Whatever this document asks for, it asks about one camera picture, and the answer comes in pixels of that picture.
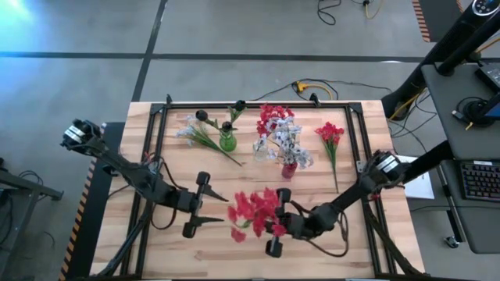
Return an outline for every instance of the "red vase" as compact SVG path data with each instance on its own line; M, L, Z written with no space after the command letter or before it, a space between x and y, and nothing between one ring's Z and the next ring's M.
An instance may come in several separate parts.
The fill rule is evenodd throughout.
M288 165L283 165L283 169L281 170L281 175L283 176L283 178L291 179L295 174L297 166L298 166L297 162Z

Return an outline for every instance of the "wooden table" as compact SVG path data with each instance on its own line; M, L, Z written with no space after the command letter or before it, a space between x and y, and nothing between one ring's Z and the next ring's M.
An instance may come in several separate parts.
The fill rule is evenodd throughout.
M363 101L362 107L366 119L370 145L377 149L393 149L388 126L379 101ZM121 153L133 162L141 160L141 150L145 138L150 103L132 103L128 112L127 123L123 132ZM207 110L211 119L229 119L227 110ZM280 164L274 161L256 162L253 159L252 143L258 138L255 123L259 118L258 109L247 111L235 123L238 128L237 148L231 152L243 167L225 158L218 152L195 145L189 147L186 140L176 138L176 132L186 127L186 117L194 115L195 110L169 110L166 134L163 139L162 156L165 158L173 178L182 186L196 191L195 179L199 171L211 174L210 181L215 192L230 199L226 204L205 197L200 215L225 219L227 206L232 204L234 193L252 192L264 187L287 187L292 190L292 197L306 208L311 208L325 201L336 198L334 178L330 160L315 128L330 121L340 127L346 127L345 113L340 109L295 109L295 124L302 126L301 146L309 149L314 165L304 170L297 170L291 180L281 177ZM364 157L357 119L355 129L361 156ZM213 140L218 142L218 132L209 128ZM339 191L349 188L356 179L352 160L349 135L342 137L337 150L337 179ZM122 187L123 179L112 182L111 191ZM106 205L102 228L99 234L94 263L91 272L104 268L116 253L127 234L127 225L134 190L129 188L113 195ZM408 205L403 189L395 188L383 192L385 214L391 238L401 252L419 270L423 271L420 250L416 241ZM166 225L172 209L158 207L153 219L158 226ZM282 238L283 256L271 258L264 253L265 244L270 238L265 234L261 239L251 233L242 244L233 242L230 237L230 223L210 223L201 228L192 240L182 237L182 227L188 215L177 213L175 223L168 230L150 228L148 249L145 258L143 278L156 279L249 279L249 278L344 278L373 277L372 262L368 250L366 229L361 203L355 203L347 209L349 220L350 251L343 258L331 258L320 253L311 245L289 237ZM340 228L324 233L317 238L317 243L329 251L341 252L344 243ZM130 270L134 270L137 253L137 239L132 253ZM384 250L377 240L382 268L387 271Z

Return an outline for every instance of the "green vase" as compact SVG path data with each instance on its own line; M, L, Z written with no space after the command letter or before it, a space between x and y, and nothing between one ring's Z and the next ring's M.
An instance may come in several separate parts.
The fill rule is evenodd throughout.
M236 148L236 137L233 135L233 131L223 132L220 131L219 145L224 151L231 152Z

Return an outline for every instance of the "keyboard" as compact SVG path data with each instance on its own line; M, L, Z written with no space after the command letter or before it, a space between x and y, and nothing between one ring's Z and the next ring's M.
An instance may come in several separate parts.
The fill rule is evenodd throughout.
M460 162L466 199L500 201L500 163Z

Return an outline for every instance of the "concrete floor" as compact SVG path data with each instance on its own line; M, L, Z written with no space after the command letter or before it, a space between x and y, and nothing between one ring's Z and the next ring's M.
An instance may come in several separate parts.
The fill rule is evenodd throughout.
M0 1L0 52L144 53L160 0ZM374 20L344 0L337 25L316 17L313 0L169 0L155 53L345 55L354 62L160 60L149 66L141 101L256 98L300 78L363 82L395 89L415 63L364 62L370 56L421 57L432 44L420 35L410 0L386 0ZM500 45L486 56L500 56ZM90 159L59 146L73 118L123 122L141 59L0 58L0 155L13 173L33 169L64 190L41 201L23 237L12 276L57 278ZM338 85L341 99L380 99L386 92ZM284 91L270 99L296 97ZM433 110L427 99L423 107ZM408 128L427 114L415 112ZM435 118L416 132L427 149L444 140ZM421 155L411 136L394 140L403 155ZM476 255L466 244L446 247L444 212L412 214L426 270L433 276L497 280L500 255ZM55 237L55 247L42 232Z

